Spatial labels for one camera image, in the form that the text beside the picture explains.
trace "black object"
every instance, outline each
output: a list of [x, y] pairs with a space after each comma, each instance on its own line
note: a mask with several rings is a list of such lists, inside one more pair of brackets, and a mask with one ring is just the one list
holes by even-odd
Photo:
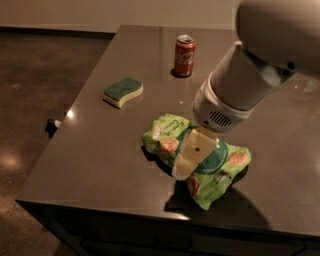
[[47, 120], [47, 126], [45, 128], [45, 132], [49, 134], [50, 138], [52, 138], [55, 132], [58, 130], [60, 123], [61, 123], [60, 121], [51, 119], [51, 118]]

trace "crumpled bag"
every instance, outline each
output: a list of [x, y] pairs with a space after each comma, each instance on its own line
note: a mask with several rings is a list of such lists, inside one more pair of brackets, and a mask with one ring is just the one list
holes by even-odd
[[143, 135], [145, 149], [185, 180], [191, 196], [204, 210], [220, 198], [251, 161], [245, 147], [219, 140], [215, 133], [184, 117], [166, 114]]

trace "concrete floor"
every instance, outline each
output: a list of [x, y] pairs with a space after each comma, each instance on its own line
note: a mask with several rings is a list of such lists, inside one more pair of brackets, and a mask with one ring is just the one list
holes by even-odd
[[110, 39], [0, 33], [0, 255], [74, 253], [15, 197]]

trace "coca-cola can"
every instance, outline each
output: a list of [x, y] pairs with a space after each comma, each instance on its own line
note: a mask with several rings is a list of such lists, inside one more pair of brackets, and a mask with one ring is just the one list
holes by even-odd
[[178, 36], [174, 58], [174, 73], [176, 76], [188, 77], [192, 75], [195, 49], [196, 43], [191, 36]]

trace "yellow sponge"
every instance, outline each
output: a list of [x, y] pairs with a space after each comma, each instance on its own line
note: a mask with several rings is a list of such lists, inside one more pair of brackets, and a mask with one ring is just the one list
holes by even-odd
[[143, 92], [143, 84], [131, 77], [114, 83], [104, 90], [104, 100], [117, 108], [124, 103], [140, 96]]

